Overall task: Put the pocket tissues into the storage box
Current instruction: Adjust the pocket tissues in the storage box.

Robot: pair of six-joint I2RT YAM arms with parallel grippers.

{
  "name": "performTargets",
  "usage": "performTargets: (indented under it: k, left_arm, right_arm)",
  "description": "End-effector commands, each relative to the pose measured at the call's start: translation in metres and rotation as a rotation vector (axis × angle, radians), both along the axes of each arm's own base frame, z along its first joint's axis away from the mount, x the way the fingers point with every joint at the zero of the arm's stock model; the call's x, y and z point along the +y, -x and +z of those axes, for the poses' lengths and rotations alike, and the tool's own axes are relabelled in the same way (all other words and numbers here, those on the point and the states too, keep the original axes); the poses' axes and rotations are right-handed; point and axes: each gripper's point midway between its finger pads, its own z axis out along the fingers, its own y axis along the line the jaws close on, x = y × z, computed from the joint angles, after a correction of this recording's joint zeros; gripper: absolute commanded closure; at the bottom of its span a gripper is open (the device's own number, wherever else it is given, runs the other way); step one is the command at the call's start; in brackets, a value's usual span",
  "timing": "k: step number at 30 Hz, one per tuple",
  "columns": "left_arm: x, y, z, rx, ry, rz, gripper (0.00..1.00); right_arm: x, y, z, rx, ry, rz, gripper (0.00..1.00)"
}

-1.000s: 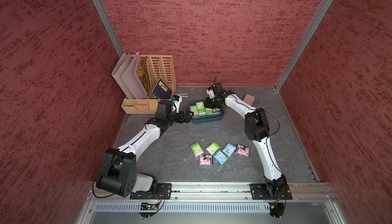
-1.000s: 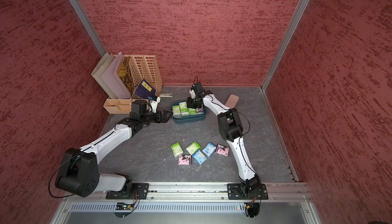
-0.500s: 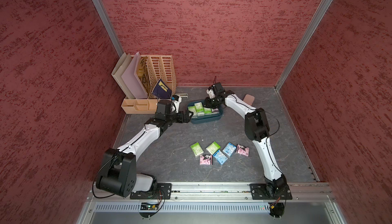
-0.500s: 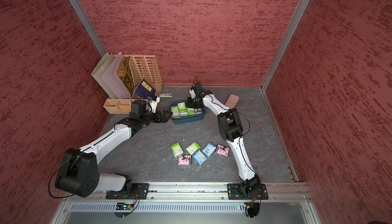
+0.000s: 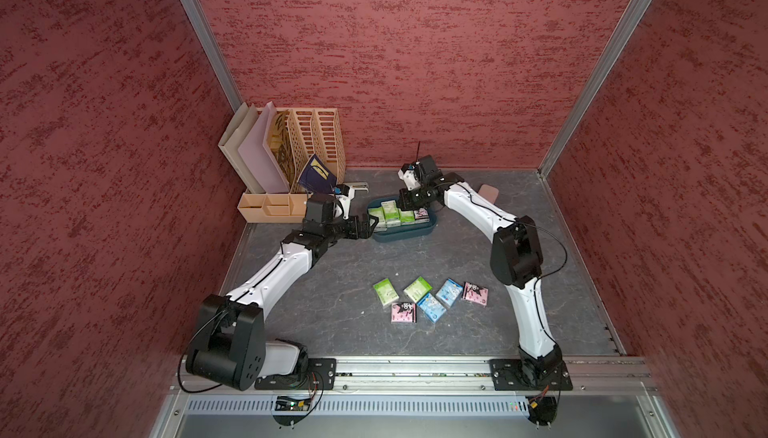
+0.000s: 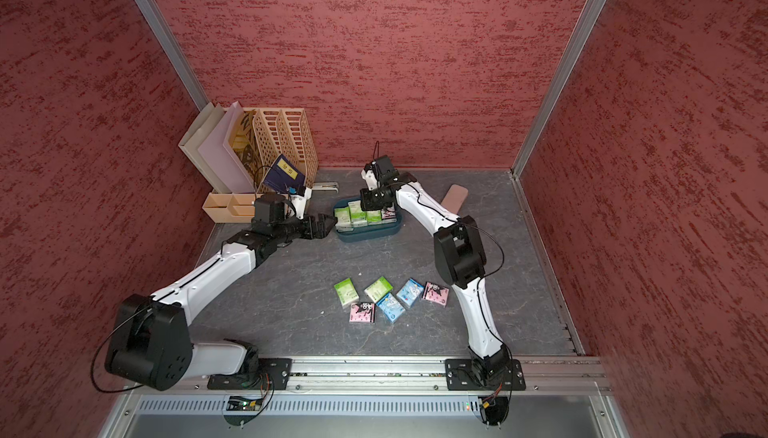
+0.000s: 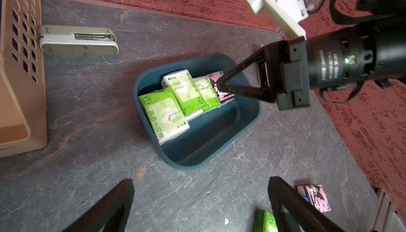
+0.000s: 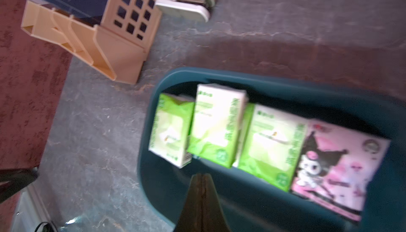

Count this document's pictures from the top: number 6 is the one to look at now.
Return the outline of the pink tissue pack top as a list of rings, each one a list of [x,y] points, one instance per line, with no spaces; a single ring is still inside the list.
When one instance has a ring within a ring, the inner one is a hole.
[[[397,212],[394,206],[388,206],[381,210],[381,217],[384,223],[396,222]]]

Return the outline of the green tissue pack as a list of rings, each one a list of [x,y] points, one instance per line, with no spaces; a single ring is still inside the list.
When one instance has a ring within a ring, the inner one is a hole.
[[[334,285],[334,290],[343,308],[358,303],[359,294],[350,278],[346,278]]]
[[[366,221],[369,226],[380,224],[382,222],[382,211],[370,210],[366,212]]]
[[[367,212],[362,209],[360,200],[348,202],[350,221],[353,227],[362,227],[368,224]]]
[[[378,303],[393,289],[392,284],[385,276],[381,276],[364,289],[366,296],[374,303]]]
[[[334,209],[336,218],[336,228],[339,230],[350,230],[353,228],[350,210],[348,207],[338,207]]]

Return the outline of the teal storage box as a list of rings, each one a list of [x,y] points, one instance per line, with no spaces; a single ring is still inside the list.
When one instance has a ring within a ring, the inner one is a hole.
[[[336,202],[336,204],[334,204],[333,212],[335,208],[348,207],[348,202],[352,200],[359,200],[359,199],[344,198]],[[396,212],[397,212],[396,222],[384,223],[382,221],[380,224],[376,224],[372,226],[369,226],[367,224],[366,226],[354,227],[350,230],[339,230],[335,228],[336,234],[345,243],[362,242],[366,240],[384,238],[387,236],[398,234],[399,230],[402,228],[403,217],[402,217],[401,211],[398,208],[396,208]]]

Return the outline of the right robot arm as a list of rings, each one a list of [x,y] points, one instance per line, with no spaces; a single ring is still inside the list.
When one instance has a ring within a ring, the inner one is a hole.
[[[491,313],[485,282],[487,257],[476,221],[442,206],[386,155],[365,164],[361,176],[366,182],[360,190],[364,210],[394,205],[431,233],[437,272],[454,290],[467,326],[471,381],[486,389],[501,387],[509,380],[513,359]]]

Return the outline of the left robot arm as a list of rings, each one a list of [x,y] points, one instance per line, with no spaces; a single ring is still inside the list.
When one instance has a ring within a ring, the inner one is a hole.
[[[149,296],[133,294],[119,306],[115,326],[99,347],[104,368],[135,387],[166,391],[184,379],[205,377],[212,389],[270,388],[256,346],[237,339],[194,343],[189,326],[238,279],[296,239],[322,239],[336,226],[333,215],[304,215],[298,201],[278,194],[256,198],[248,228],[222,242],[219,251],[187,275]]]

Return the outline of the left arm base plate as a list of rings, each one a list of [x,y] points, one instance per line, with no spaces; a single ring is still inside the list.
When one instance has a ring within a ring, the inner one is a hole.
[[[208,378],[209,390],[267,391],[285,390],[290,376],[289,358],[247,358],[234,374],[215,374]]]

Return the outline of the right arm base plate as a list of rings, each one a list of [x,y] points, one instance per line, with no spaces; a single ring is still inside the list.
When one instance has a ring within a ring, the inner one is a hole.
[[[444,361],[447,387],[450,391],[488,390],[525,391],[525,376],[519,360],[507,360],[491,371],[480,360],[452,358]]]

